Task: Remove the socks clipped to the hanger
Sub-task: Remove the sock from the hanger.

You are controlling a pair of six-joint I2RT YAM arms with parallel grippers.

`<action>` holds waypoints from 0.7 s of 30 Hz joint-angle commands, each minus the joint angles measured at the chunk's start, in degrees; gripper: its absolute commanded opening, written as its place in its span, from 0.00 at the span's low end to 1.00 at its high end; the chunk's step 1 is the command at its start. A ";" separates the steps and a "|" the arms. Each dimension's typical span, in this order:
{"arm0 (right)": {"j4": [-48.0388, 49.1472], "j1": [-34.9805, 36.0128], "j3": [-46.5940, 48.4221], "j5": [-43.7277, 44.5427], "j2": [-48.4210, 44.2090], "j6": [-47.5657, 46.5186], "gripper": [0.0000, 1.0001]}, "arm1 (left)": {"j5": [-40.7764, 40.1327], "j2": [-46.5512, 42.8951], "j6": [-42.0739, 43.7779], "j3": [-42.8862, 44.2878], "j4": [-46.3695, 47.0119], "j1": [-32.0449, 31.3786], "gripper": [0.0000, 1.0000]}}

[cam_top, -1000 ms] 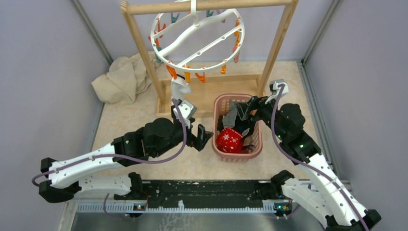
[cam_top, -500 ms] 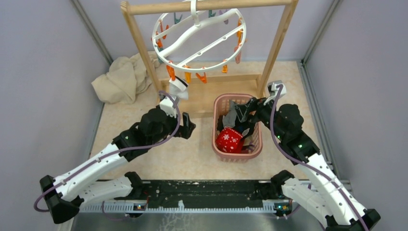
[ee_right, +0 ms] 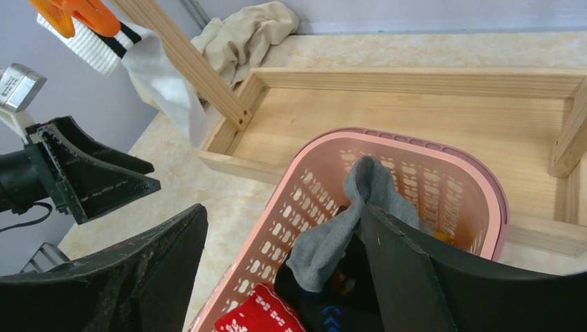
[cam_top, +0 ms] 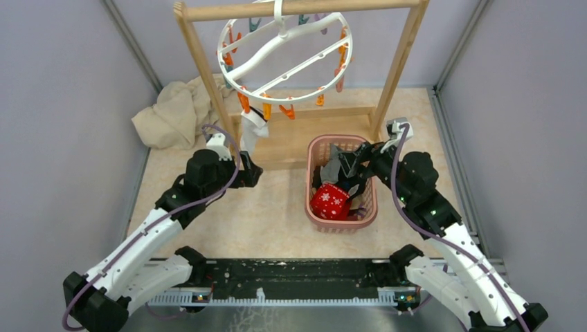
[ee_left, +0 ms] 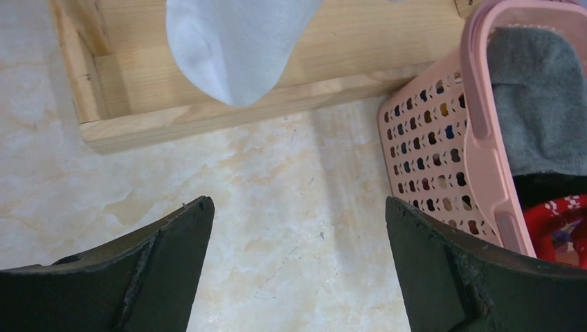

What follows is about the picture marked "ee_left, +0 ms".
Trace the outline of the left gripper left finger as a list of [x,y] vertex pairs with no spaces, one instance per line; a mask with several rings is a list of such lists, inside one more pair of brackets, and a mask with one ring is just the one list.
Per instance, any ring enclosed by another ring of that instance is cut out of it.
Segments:
[[2,331],[185,331],[213,228],[199,197],[101,246],[1,271]]

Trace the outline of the black sock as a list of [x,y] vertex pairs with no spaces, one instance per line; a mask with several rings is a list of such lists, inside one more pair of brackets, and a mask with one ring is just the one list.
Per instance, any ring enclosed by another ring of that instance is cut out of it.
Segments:
[[565,196],[586,194],[586,176],[539,173],[515,176],[513,181],[523,208]]

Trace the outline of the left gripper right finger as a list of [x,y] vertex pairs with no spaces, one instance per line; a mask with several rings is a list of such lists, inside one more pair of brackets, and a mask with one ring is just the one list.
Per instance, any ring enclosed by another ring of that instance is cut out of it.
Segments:
[[412,331],[585,331],[586,271],[520,255],[386,199]]

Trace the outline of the pink plastic laundry basket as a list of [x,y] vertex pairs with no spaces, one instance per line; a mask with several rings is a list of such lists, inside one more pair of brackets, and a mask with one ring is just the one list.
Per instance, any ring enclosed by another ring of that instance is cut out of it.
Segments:
[[586,59],[586,10],[574,1],[481,1],[459,8],[460,44],[378,114],[392,195],[453,227],[529,257],[487,67],[497,28],[540,28]]

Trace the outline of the white sock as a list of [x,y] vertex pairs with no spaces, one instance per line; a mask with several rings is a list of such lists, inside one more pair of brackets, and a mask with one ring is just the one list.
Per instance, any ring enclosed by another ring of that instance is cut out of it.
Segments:
[[210,97],[248,107],[278,82],[321,1],[167,1],[165,28],[183,75]]

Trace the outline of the red snowflake sock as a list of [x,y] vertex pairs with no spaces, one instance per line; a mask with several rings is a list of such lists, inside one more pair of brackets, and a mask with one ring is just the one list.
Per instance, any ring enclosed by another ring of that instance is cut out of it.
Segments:
[[558,262],[557,244],[571,243],[577,267],[586,268],[586,195],[560,197],[523,213],[536,256]]

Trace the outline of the grey sock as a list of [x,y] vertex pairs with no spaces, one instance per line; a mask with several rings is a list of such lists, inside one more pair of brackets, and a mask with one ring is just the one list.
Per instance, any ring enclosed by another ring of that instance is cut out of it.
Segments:
[[574,47],[551,31],[498,28],[487,64],[511,173],[586,175],[586,78]]

